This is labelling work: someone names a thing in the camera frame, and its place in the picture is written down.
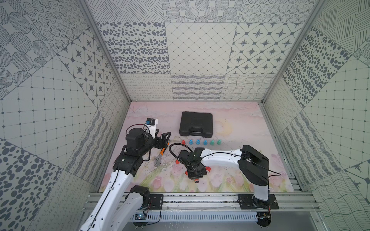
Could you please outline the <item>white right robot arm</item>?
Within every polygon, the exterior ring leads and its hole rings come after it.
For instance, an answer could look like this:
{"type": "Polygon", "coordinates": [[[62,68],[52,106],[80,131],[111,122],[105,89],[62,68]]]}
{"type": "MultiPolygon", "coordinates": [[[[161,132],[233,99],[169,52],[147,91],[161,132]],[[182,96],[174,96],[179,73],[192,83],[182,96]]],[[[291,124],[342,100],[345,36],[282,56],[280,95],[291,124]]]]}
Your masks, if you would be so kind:
{"type": "Polygon", "coordinates": [[[168,150],[179,164],[186,167],[187,176],[196,183],[211,171],[212,166],[237,168],[254,185],[255,200],[269,200],[269,159],[250,145],[237,150],[216,151],[202,147],[192,150],[185,144],[173,143],[168,150]]]}

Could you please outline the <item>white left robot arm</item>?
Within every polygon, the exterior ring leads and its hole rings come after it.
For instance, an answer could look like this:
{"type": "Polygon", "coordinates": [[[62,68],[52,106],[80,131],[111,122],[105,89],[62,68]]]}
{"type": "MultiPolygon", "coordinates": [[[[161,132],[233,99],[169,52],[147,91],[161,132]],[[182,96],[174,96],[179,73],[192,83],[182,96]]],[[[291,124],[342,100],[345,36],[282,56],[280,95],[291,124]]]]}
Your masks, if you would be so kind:
{"type": "Polygon", "coordinates": [[[81,226],[82,231],[122,231],[137,210],[149,205],[150,191],[135,185],[128,190],[137,171],[145,161],[143,156],[153,148],[166,150],[170,132],[158,135],[156,126],[137,124],[128,128],[126,145],[114,161],[109,183],[94,210],[81,226]]]}

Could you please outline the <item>black plastic tool case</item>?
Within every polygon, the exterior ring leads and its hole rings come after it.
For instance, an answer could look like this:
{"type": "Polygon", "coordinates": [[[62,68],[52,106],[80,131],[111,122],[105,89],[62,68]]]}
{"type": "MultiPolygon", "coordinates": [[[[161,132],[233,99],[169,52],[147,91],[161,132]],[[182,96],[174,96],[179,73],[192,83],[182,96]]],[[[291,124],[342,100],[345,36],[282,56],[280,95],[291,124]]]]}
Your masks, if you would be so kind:
{"type": "Polygon", "coordinates": [[[213,132],[213,115],[211,113],[182,112],[179,128],[180,136],[211,138],[213,132]]]}

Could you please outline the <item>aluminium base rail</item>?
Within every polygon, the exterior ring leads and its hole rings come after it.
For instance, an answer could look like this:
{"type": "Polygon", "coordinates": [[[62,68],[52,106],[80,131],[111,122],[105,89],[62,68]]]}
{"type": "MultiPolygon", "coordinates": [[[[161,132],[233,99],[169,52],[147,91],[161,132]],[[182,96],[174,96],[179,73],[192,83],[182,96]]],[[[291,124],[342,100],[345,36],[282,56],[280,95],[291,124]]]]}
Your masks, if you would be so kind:
{"type": "Polygon", "coordinates": [[[163,193],[151,195],[149,210],[138,210],[129,221],[155,222],[221,221],[257,222],[268,226],[279,213],[321,221],[320,208],[311,193],[272,193],[266,209],[252,206],[252,193],[163,193]]]}

